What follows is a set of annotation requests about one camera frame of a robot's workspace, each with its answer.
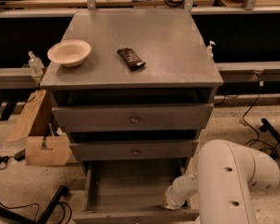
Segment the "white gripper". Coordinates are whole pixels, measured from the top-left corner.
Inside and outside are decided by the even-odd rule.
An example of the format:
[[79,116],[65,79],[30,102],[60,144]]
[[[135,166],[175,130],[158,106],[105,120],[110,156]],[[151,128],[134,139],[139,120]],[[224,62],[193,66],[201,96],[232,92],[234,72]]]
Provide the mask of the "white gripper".
[[177,210],[182,207],[186,202],[188,195],[174,190],[173,186],[170,186],[162,197],[162,206],[169,210]]

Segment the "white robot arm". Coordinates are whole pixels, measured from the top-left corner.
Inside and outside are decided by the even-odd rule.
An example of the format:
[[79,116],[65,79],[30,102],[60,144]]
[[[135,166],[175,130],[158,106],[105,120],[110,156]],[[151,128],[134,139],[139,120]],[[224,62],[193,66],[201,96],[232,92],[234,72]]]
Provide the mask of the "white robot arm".
[[177,177],[165,191],[162,205],[176,210],[197,194],[200,224],[257,224],[250,192],[275,189],[279,182],[279,166],[269,155],[212,140],[198,153],[197,171]]

